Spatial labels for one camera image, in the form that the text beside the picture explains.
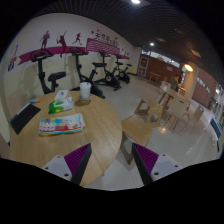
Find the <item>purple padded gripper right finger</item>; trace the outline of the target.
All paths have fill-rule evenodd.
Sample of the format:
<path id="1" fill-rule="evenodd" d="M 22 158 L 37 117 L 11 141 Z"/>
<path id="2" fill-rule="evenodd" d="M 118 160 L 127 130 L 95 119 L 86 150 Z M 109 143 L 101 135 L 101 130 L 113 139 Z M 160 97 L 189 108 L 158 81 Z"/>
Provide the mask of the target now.
<path id="1" fill-rule="evenodd" d="M 132 155 L 144 185 L 182 169 L 168 154 L 157 154 L 137 143 L 132 144 Z"/>

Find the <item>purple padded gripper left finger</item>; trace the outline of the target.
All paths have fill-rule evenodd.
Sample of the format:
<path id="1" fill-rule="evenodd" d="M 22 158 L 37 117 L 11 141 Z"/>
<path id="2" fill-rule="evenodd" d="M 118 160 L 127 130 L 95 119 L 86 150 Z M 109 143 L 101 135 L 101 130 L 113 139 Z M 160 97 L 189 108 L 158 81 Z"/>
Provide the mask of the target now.
<path id="1" fill-rule="evenodd" d="M 79 185 L 91 154 L 91 144 L 88 143 L 70 152 L 66 156 L 56 155 L 44 165 L 42 169 Z"/>

